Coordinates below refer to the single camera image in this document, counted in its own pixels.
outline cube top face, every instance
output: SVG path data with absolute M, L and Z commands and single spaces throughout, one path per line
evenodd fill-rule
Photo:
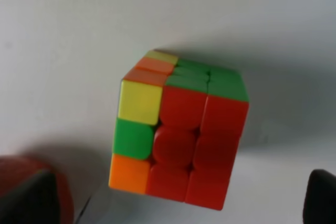
M 149 51 L 121 82 L 110 187 L 221 210 L 248 108 L 236 70 Z

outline red cube face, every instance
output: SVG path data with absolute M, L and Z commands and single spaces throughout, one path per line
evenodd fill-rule
M 152 167 L 146 194 L 183 202 L 189 181 L 186 169 L 156 164 Z
M 153 156 L 158 163 L 186 167 L 193 158 L 196 137 L 193 132 L 160 126 L 154 137 Z
M 197 139 L 193 165 L 195 169 L 222 170 L 230 179 L 238 148 L 238 136 L 207 136 Z
M 201 124 L 202 134 L 241 136 L 248 102 L 208 95 Z
M 164 86 L 160 119 L 166 126 L 194 130 L 200 126 L 207 94 Z
M 194 170 L 190 175 L 185 202 L 221 210 L 228 185 L 229 179 L 220 172 Z

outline black object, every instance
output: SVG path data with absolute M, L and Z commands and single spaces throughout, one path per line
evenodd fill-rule
M 304 203 L 304 224 L 336 224 L 336 177 L 326 170 L 313 170 Z
M 55 175 L 41 170 L 0 197 L 0 224 L 60 224 Z

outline rubik's cube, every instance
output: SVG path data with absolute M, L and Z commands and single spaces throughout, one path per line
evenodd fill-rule
M 149 51 L 121 82 L 109 186 L 221 210 L 248 107 L 237 71 Z

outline white wall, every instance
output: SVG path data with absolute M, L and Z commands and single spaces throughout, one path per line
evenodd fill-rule
M 309 173 L 336 173 L 335 39 L 334 0 L 0 0 L 0 154 L 61 167 L 77 209 L 100 186 L 83 223 L 301 223 Z M 120 79 L 155 47 L 243 72 L 222 212 L 106 189 Z

